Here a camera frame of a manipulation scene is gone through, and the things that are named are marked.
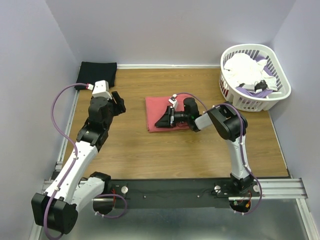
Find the aluminium rail frame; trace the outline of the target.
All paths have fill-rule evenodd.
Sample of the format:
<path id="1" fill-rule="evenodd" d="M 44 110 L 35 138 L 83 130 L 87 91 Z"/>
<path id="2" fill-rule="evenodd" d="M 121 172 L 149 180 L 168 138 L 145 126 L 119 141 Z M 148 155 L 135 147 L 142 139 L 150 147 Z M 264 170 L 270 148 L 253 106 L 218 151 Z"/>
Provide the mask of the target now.
<path id="1" fill-rule="evenodd" d="M 87 180 L 80 180 L 80 182 L 78 183 L 78 186 L 81 187 L 83 184 L 87 182 Z M 240 215 L 249 214 L 254 210 L 254 206 L 252 205 L 253 200 L 258 200 L 258 202 L 261 203 L 264 200 L 295 199 L 297 200 L 301 208 L 305 208 L 307 206 L 305 203 L 305 199 L 308 196 L 307 196 L 307 192 L 304 187 L 303 181 L 300 178 L 276 178 L 276 177 L 261 178 L 261 179 L 254 179 L 253 183 L 257 183 L 259 196 L 253 197 L 252 199 L 248 200 L 244 208 L 240 206 L 239 200 L 235 200 L 232 202 L 229 209 L 231 209 L 232 211 Z M 93 200 L 98 197 L 104 197 L 104 196 L 96 196 L 90 202 L 93 202 Z M 98 211 L 95 211 L 95 212 L 99 216 L 102 216 L 104 218 L 107 218 L 110 214 L 110 213 L 103 214 Z"/>

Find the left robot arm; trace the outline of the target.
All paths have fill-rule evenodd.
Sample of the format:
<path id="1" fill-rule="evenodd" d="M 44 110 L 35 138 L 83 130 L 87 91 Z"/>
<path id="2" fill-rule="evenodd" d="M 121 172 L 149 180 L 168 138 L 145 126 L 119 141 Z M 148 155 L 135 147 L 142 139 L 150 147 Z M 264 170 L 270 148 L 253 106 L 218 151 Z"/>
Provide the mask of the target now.
<path id="1" fill-rule="evenodd" d="M 124 197 L 116 194 L 111 177 L 94 172 L 82 186 L 78 186 L 89 163 L 108 138 L 113 118 L 126 112 L 124 99 L 117 91 L 93 94 L 88 117 L 73 143 L 73 151 L 66 164 L 44 193 L 31 199 L 34 221 L 46 233 L 55 230 L 68 234 L 78 219 L 79 212 L 95 197 L 107 197 L 112 202 Z"/>

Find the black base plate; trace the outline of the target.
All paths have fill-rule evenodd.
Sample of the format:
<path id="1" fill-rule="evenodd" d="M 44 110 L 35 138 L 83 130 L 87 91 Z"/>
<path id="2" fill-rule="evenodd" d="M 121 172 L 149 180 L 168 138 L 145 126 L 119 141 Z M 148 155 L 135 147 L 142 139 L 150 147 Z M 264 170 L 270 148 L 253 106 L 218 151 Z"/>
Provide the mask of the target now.
<path id="1" fill-rule="evenodd" d="M 97 197 L 93 209 L 102 214 L 123 209 L 229 208 L 238 200 L 244 208 L 259 197 L 257 183 L 238 190 L 230 178 L 114 179 L 117 197 Z"/>

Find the white garment in basket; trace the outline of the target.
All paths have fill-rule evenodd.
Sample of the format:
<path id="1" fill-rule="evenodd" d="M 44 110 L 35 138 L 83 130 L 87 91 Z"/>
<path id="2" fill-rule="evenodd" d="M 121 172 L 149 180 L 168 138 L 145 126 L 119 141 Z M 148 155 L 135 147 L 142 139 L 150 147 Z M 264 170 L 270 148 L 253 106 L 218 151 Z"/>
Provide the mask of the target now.
<path id="1" fill-rule="evenodd" d="M 278 90 L 277 79 L 266 71 L 267 60 L 252 59 L 248 54 L 236 53 L 223 65 L 225 79 L 231 87 L 258 95 Z"/>

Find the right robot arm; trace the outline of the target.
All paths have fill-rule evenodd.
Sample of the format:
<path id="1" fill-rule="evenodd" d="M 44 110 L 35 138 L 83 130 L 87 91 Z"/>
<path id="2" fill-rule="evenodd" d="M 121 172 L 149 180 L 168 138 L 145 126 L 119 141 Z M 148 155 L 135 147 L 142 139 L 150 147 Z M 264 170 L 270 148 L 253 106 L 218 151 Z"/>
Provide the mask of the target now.
<path id="1" fill-rule="evenodd" d="M 193 97 L 183 100 L 183 110 L 177 111 L 176 105 L 167 106 L 164 114 L 154 126 L 158 129 L 172 129 L 180 123 L 186 123 L 194 132 L 214 126 L 219 136 L 227 143 L 231 159 L 230 191 L 241 196 L 252 186 L 251 174 L 246 154 L 245 138 L 248 122 L 228 101 L 213 106 L 200 114 Z"/>

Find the white laundry basket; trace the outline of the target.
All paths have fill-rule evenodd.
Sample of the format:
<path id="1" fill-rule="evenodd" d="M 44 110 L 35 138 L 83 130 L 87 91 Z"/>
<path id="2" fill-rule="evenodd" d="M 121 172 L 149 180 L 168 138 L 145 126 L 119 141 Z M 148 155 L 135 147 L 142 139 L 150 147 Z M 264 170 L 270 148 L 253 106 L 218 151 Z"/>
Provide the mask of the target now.
<path id="1" fill-rule="evenodd" d="M 223 97 L 242 111 L 268 111 L 292 92 L 275 52 L 262 44 L 227 48 L 221 55 L 220 69 Z"/>

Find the red t shirt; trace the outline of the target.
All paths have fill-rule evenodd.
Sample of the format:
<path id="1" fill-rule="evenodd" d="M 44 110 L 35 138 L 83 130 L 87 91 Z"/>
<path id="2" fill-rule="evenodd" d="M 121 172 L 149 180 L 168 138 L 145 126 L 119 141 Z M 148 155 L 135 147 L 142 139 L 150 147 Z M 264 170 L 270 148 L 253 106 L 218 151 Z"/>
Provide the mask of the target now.
<path id="1" fill-rule="evenodd" d="M 177 130 L 189 129 L 186 123 L 179 123 L 173 128 L 157 128 L 155 123 L 164 115 L 167 106 L 172 104 L 169 102 L 171 96 L 159 96 L 145 98 L 146 106 L 146 127 L 149 133 L 172 132 Z"/>

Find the folded black t shirt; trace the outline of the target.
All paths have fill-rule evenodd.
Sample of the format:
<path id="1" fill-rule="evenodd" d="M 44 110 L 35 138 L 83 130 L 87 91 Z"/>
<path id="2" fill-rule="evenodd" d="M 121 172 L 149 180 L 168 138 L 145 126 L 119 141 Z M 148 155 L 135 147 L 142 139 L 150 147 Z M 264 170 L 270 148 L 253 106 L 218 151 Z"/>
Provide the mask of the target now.
<path id="1" fill-rule="evenodd" d="M 95 82 L 105 80 L 108 82 L 108 86 L 113 88 L 115 86 L 116 72 L 116 62 L 98 63 L 82 61 L 76 83 L 94 85 Z"/>

